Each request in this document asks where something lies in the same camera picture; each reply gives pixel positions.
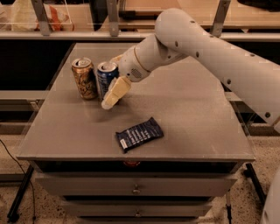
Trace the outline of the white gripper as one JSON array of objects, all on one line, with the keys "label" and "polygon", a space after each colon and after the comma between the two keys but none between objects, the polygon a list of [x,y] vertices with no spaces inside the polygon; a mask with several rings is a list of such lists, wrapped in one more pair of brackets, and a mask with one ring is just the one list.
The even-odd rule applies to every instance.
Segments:
[{"label": "white gripper", "polygon": [[112,109],[130,91],[131,82],[139,82],[151,73],[141,66],[134,46],[124,54],[115,56],[110,61],[118,63],[118,71],[121,76],[111,81],[108,91],[101,102],[103,109]]}]

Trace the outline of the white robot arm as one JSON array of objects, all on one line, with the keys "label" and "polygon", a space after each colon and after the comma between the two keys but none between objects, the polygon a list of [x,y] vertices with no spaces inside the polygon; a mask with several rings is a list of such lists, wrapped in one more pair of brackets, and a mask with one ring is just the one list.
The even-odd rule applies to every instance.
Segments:
[{"label": "white robot arm", "polygon": [[158,67],[195,58],[227,88],[280,132],[280,66],[206,32],[186,12],[164,10],[155,32],[113,58],[120,77],[111,82],[101,106],[111,109],[133,82]]}]

